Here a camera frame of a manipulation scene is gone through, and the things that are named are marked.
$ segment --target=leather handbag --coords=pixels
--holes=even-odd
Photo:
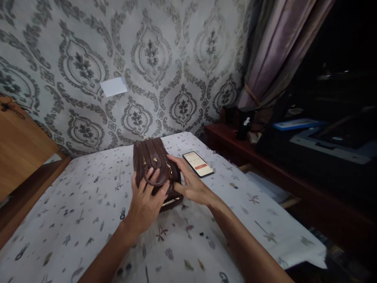
[[[167,180],[170,180],[167,191],[168,197],[164,201],[160,212],[171,209],[183,201],[183,195],[173,190],[174,182],[181,183],[181,173],[177,164],[167,158],[167,154],[160,138],[147,138],[145,141],[137,141],[134,144],[134,171],[136,171],[137,187],[139,187],[140,181],[144,178],[148,184],[154,186],[152,195],[155,195],[162,185]],[[160,169],[160,175],[156,183],[150,182],[146,177],[146,173],[151,167],[154,169],[153,174],[157,168]]]

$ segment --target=phone case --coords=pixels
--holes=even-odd
[[[188,160],[186,159],[186,157],[185,157],[185,154],[183,154],[182,156],[183,156],[183,158],[186,160],[186,162],[190,165],[190,167],[191,167],[191,169],[195,172],[195,174],[199,177],[199,178],[204,178],[204,177],[207,177],[207,176],[209,176],[209,175],[212,175],[214,172],[211,172],[211,173],[208,173],[208,174],[206,174],[206,175],[203,175],[203,176],[200,176],[198,173],[197,173],[197,171],[194,169],[194,167],[190,164],[190,162],[188,162]],[[200,159],[202,159],[203,161],[204,161],[204,163],[206,163],[207,165],[208,165],[208,163],[203,159],[203,158],[201,158],[201,156],[199,155],[199,154],[197,154],[199,157],[200,157]]]

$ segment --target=white bedspread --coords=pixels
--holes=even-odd
[[[167,151],[196,151],[216,172],[202,180],[283,268],[325,268],[325,246],[241,171],[189,132],[162,138]],[[76,282],[127,214],[133,147],[72,160],[0,251],[0,282]],[[187,199],[161,213],[125,257],[114,280],[242,282],[210,211]]]

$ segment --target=wall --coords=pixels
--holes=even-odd
[[[261,3],[1,1],[0,91],[71,156],[180,131],[202,137],[242,88]],[[119,76],[128,92],[105,97],[99,82]]]

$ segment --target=purple curtain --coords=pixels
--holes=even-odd
[[[256,107],[289,84],[334,1],[275,2],[256,56],[251,55],[245,77],[252,95],[243,89],[238,107]]]

